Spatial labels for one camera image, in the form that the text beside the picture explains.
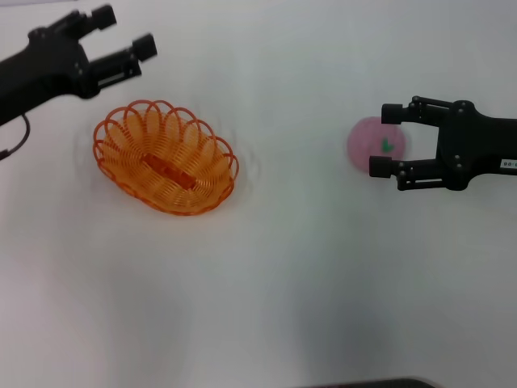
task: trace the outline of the white label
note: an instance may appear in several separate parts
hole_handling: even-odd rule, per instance
[[[517,160],[503,159],[501,161],[501,168],[511,168],[517,170]]]

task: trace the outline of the robotic arm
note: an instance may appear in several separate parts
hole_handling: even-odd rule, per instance
[[[95,29],[116,23],[111,6],[93,10],[91,16],[74,11],[48,27],[28,34],[20,53],[0,62],[0,125],[23,116],[27,133],[13,150],[0,151],[0,160],[17,150],[28,137],[25,112],[57,97],[95,97],[101,89],[141,75],[140,61],[157,55],[152,35],[132,42],[132,47],[89,61],[79,40]]]
[[[370,157],[370,176],[397,177],[398,189],[465,190],[481,174],[517,175],[517,120],[483,116],[469,101],[413,97],[407,108],[385,104],[383,124],[439,127],[436,158],[403,162]]]

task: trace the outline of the pink ball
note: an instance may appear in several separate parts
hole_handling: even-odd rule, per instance
[[[404,133],[393,124],[382,124],[380,117],[366,117],[351,130],[347,152],[352,164],[369,172],[370,156],[389,156],[402,160],[406,150]]]

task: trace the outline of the orange basket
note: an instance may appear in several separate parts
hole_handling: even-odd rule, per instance
[[[225,140],[166,101],[138,100],[112,111],[95,128],[94,156],[130,196],[179,216],[216,208],[232,193],[239,172]]]

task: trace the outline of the cable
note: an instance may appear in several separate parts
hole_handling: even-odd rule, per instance
[[[10,150],[3,150],[0,151],[0,160],[3,160],[7,158],[8,156],[11,156],[13,153],[15,153],[17,150],[22,148],[22,146],[25,144],[25,141],[29,138],[29,135],[31,134],[31,123],[29,123],[29,120],[27,116],[25,116],[25,113],[22,114],[23,121],[25,121],[25,134],[23,135],[23,139],[20,143],[18,143],[15,148],[12,148]]]

